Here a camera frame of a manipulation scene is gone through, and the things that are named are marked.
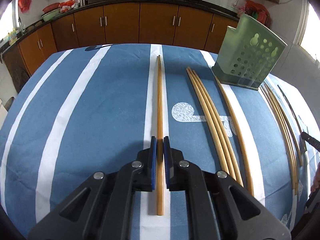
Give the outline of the right hand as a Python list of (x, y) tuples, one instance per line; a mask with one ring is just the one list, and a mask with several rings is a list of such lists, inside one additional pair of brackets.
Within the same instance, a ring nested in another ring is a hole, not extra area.
[(319, 188), (320, 184), (320, 163), (317, 165), (317, 170), (313, 178), (313, 183), (311, 185), (311, 193), (315, 192)]

